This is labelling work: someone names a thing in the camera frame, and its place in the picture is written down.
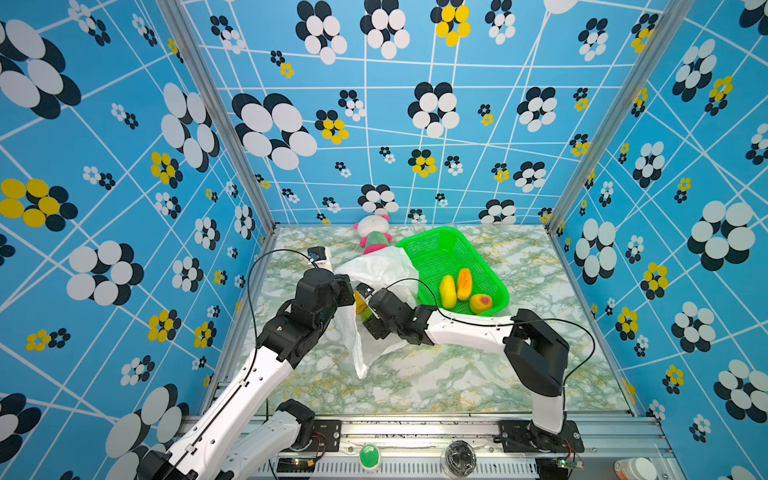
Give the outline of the white plastic bag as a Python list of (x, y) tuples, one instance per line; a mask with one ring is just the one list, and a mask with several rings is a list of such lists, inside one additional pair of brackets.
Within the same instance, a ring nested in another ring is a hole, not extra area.
[(349, 279), (353, 300), (337, 310), (334, 325), (364, 379), (379, 357), (406, 345), (401, 326), (417, 306), (419, 274), (397, 247), (358, 256), (335, 272)]

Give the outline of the yellow lemon fruit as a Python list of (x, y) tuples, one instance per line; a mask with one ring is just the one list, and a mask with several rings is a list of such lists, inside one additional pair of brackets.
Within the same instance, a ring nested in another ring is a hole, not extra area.
[(458, 303), (456, 281), (452, 275), (445, 275), (439, 286), (440, 302), (444, 309), (452, 310)]

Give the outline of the yellow red peach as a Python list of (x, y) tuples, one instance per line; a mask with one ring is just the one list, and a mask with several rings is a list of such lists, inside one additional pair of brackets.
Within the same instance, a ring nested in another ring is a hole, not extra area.
[(487, 294), (474, 294), (469, 299), (469, 307), (474, 315), (482, 315), (493, 308), (493, 299)]

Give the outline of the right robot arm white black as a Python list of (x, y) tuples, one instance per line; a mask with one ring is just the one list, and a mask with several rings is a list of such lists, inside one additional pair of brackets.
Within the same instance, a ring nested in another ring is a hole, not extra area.
[(413, 345), (455, 345), (505, 357), (532, 398), (532, 424), (558, 435), (565, 423), (564, 381), (569, 343), (544, 319), (521, 308), (510, 318), (475, 320), (436, 306), (410, 307), (383, 288), (367, 299), (375, 338), (395, 334)]

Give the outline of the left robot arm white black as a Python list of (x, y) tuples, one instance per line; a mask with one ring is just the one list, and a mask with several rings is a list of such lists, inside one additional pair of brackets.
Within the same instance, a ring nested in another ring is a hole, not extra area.
[(309, 446), (315, 414), (296, 400), (280, 404), (251, 433), (245, 430), (317, 345), (337, 309), (354, 304), (348, 276), (324, 268), (305, 271), (294, 298), (264, 325), (234, 380), (167, 452), (144, 456), (138, 478), (246, 479), (281, 451)]

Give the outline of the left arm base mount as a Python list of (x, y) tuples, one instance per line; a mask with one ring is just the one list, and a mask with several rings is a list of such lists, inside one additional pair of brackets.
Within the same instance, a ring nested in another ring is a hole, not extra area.
[(293, 443), (283, 452), (338, 452), (340, 448), (340, 420), (320, 419), (315, 412), (298, 400), (289, 399), (276, 407), (271, 418), (282, 418), (297, 425)]

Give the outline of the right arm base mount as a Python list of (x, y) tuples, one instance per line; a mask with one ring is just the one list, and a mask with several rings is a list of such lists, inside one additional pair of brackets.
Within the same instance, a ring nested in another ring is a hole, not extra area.
[(574, 421), (566, 420), (558, 434), (536, 427), (532, 420), (502, 420), (493, 438), (506, 453), (583, 453), (582, 436)]

